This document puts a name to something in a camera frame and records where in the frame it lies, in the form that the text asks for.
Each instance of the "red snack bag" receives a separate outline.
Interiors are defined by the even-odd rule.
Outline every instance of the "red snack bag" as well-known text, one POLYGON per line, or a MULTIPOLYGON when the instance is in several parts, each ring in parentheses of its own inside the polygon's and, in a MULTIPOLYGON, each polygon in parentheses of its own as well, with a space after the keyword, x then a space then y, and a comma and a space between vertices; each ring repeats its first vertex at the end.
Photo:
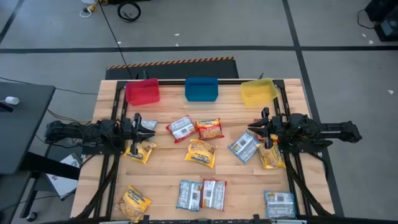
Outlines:
POLYGON ((203 180, 201 208, 214 208, 223 211, 225 201, 226 181, 203 180))
POLYGON ((197 121, 196 125, 200 140, 210 140, 224 137, 223 133, 221 132, 221 123, 219 118, 197 121))
POLYGON ((175 138, 174 143, 184 140, 195 132, 195 127, 188 115, 167 125, 166 129, 173 134, 175 138))
MULTIPOLYGON (((254 122, 261 121, 261 119, 254 119, 254 122)), ((266 142, 267 138, 260 136, 259 134, 254 133, 254 137, 260 142, 266 142)))

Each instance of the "blue bin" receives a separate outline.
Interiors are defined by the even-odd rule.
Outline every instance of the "blue bin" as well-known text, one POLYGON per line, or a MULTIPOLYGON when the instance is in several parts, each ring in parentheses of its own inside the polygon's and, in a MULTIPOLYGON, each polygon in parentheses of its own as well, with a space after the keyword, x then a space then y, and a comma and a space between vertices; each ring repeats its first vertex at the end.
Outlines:
POLYGON ((216 101, 218 97, 217 78, 187 78, 185 96, 188 101, 216 101))

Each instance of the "snack bag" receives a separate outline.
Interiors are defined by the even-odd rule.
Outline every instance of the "snack bag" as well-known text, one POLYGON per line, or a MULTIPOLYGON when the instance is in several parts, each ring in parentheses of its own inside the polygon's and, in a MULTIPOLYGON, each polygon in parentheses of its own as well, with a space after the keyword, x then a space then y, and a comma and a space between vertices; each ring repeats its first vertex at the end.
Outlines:
POLYGON ((269 218, 295 218, 293 195, 291 193, 279 193, 264 191, 266 200, 266 217, 269 218))
POLYGON ((116 208, 123 212, 133 223, 137 223, 151 202, 151 200, 142 196, 134 187, 129 185, 128 190, 119 200, 116 208))
POLYGON ((201 208, 224 210, 226 181, 203 180, 203 196, 201 208))
POLYGON ((157 125, 157 121, 142 119, 141 120, 141 125, 142 125, 142 127, 146 128, 146 129, 155 131, 155 128, 156 128, 156 125, 157 125))
POLYGON ((178 195, 176 208, 198 212, 200 204, 200 190, 202 186, 203 184, 201 182, 181 180, 180 193, 178 195))
POLYGON ((221 123, 219 118, 197 121, 196 125, 200 140, 210 140, 224 137, 223 133, 221 132, 221 123))
POLYGON ((129 141, 127 145, 128 147, 126 148, 123 157, 142 162, 143 164, 147 164, 150 153, 152 152, 152 148, 156 147, 155 143, 142 141, 141 143, 137 143, 137 154, 134 155, 130 152, 131 141, 129 141))
POLYGON ((271 139, 274 142, 274 145, 270 149, 266 149, 264 143, 257 144, 257 147, 260 149, 260 158, 262 161, 262 165, 265 169, 277 169, 277 168, 286 168, 286 165, 282 159, 282 156, 279 152, 278 148, 278 136, 275 134, 271 134, 271 139))
POLYGON ((212 169, 216 159, 215 149, 217 146, 196 139, 191 139, 190 142, 185 160, 197 162, 212 169))
POLYGON ((228 146, 228 148, 245 164, 256 152, 256 144, 260 144, 260 141, 246 131, 237 141, 228 146))
POLYGON ((195 132, 195 127, 188 115, 167 125, 166 129, 174 135, 174 143, 184 140, 195 132))

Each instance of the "wooden table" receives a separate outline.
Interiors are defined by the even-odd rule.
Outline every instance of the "wooden table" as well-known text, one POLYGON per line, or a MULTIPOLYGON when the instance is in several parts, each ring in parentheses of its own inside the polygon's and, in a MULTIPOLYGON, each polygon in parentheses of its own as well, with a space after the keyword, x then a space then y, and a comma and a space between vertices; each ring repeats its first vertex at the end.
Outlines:
MULTIPOLYGON (((109 119, 111 116, 117 81, 102 81, 95 106, 93 121, 109 119)), ((286 92, 291 113, 308 114, 308 106, 302 84, 299 79, 286 79, 286 92)), ((140 113, 143 119, 156 119, 156 136, 153 142, 157 147, 152 151, 146 165, 121 158, 118 169, 114 205, 122 197, 129 184, 133 185, 145 197, 152 200, 146 211, 150 219, 244 219, 253 214, 265 217, 264 190, 288 192, 289 185, 285 169, 264 169, 257 151, 244 165, 227 148, 247 129, 254 118, 261 117, 261 110, 268 106, 275 113, 272 102, 265 105, 247 107, 243 105, 240 85, 219 85, 219 96, 214 103, 188 102, 183 85, 161 85, 160 101, 143 106, 128 106, 127 117, 140 113), (213 169, 190 161, 185 161, 189 139, 197 139, 195 133, 189 139, 174 144, 174 137, 166 130, 166 125, 189 114, 193 121, 221 118, 225 138, 209 141, 218 145, 216 162, 213 169), (204 178, 227 180, 224 212, 203 208, 199 212, 176 209, 178 187, 182 179, 201 181, 204 178)), ((331 213, 333 205, 321 161, 302 154, 302 165, 307 187, 323 207, 331 213)), ((78 215, 92 198, 100 179, 103 156, 95 156, 87 162, 80 172, 80 179, 72 207, 71 217, 78 215)), ((304 212, 302 196, 297 192, 301 213, 304 212)), ((101 216, 105 214, 108 191, 104 193, 101 216)), ((113 220, 125 220, 119 211, 112 211, 113 220)))

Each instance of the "yellow bin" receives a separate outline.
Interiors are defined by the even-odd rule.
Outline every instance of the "yellow bin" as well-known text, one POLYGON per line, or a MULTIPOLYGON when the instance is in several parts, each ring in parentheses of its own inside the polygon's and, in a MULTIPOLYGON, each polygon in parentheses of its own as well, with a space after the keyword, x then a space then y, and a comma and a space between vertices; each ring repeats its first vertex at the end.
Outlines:
POLYGON ((260 105, 278 96, 271 78, 253 80, 241 84, 242 100, 246 106, 260 105))

